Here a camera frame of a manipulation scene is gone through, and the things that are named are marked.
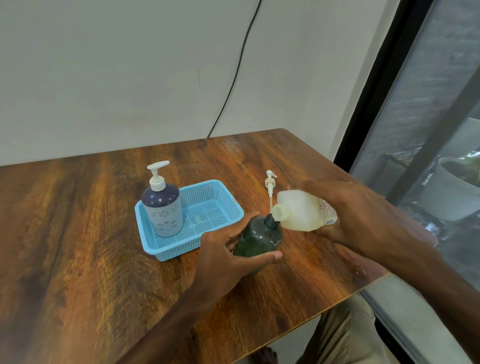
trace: pump nozzle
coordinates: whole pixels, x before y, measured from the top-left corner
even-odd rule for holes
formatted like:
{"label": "pump nozzle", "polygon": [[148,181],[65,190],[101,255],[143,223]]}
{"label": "pump nozzle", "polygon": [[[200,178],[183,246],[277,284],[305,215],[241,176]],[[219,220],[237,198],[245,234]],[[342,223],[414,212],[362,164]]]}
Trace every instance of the pump nozzle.
{"label": "pump nozzle", "polygon": [[150,178],[150,188],[155,191],[165,190],[165,179],[158,175],[158,169],[170,164],[169,160],[164,160],[154,164],[150,164],[147,168],[152,172],[153,177]]}
{"label": "pump nozzle", "polygon": [[273,188],[275,187],[275,178],[276,175],[271,170],[268,170],[267,179],[265,180],[265,187],[268,189],[268,196],[270,197],[270,213],[272,213],[272,196]]}

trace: person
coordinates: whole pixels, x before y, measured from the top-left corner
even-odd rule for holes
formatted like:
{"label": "person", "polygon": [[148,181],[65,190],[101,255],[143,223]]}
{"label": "person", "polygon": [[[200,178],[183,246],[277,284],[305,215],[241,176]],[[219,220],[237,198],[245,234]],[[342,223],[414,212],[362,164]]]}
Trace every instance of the person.
{"label": "person", "polygon": [[[442,260],[423,227],[367,187],[355,182],[301,181],[289,186],[327,201],[332,225],[312,232],[371,259],[419,291],[474,363],[480,363],[480,293]],[[121,359],[121,364],[168,363],[180,339],[248,273],[282,257],[274,251],[251,258],[231,254],[256,213],[201,237],[191,287]],[[374,316],[357,295],[323,313],[298,363],[388,363],[374,331]],[[277,363],[260,350],[258,363]]]}

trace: wood grain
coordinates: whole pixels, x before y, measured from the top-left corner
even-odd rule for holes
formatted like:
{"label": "wood grain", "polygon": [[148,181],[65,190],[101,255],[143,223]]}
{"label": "wood grain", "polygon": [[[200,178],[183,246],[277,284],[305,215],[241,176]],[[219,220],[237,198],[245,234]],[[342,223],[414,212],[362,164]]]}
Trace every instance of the wood grain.
{"label": "wood grain", "polygon": [[[0,362],[114,363],[190,285],[198,250],[159,262],[134,205],[150,163],[179,187],[219,179],[245,211],[294,179],[353,180],[284,129],[0,167]],[[231,363],[386,274],[327,240],[285,231],[284,258],[200,321],[174,363]]]}

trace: perforated basket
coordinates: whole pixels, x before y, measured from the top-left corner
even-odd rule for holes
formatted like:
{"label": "perforated basket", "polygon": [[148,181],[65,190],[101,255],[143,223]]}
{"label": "perforated basket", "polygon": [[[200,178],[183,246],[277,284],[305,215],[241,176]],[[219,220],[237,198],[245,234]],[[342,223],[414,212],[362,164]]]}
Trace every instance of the perforated basket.
{"label": "perforated basket", "polygon": [[176,235],[162,238],[154,233],[144,205],[135,205],[138,230],[146,253],[161,262],[200,246],[205,231],[220,229],[243,217],[243,209],[225,185],[209,180],[180,188],[183,228]]}

